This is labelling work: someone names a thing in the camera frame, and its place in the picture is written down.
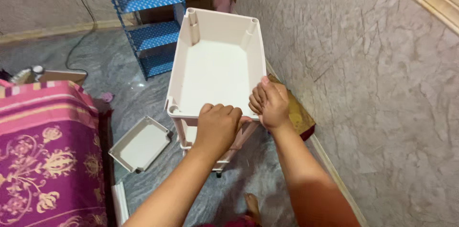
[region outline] hand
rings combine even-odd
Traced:
[[[288,95],[284,85],[272,83],[264,76],[249,96],[250,109],[258,114],[261,124],[273,131],[290,125]]]
[[[192,150],[218,160],[228,151],[236,134],[251,118],[242,117],[240,108],[206,103],[199,112],[198,131]]]

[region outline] bed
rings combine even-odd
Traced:
[[[71,81],[0,87],[0,226],[106,226],[92,98]]]

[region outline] grey tiled floor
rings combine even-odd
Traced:
[[[79,38],[81,35],[56,36],[0,46],[0,67],[12,74],[30,65],[63,70],[66,55]],[[114,109],[114,142],[145,115],[175,133],[172,121],[163,111],[170,72],[145,81],[122,30],[98,30],[90,35],[72,54],[70,67],[89,72],[83,87],[94,98],[103,92],[115,95],[110,104]],[[174,141],[140,174],[129,173],[115,163],[115,177],[117,182],[124,182],[130,213],[181,158],[180,145]],[[222,178],[210,175],[185,226],[200,223],[221,226],[235,219],[246,209],[245,192],[258,196],[264,226],[296,226],[274,143],[261,127],[236,154]]]

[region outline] foot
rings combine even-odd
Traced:
[[[247,205],[247,215],[251,216],[257,224],[261,225],[257,197],[252,193],[245,193],[244,198]]]

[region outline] white plastic trolley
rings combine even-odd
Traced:
[[[193,145],[205,103],[240,107],[254,121],[237,134],[230,150],[214,165],[217,177],[259,124],[248,106],[252,89],[266,75],[258,19],[188,8],[180,29],[164,109],[177,129],[185,155]]]

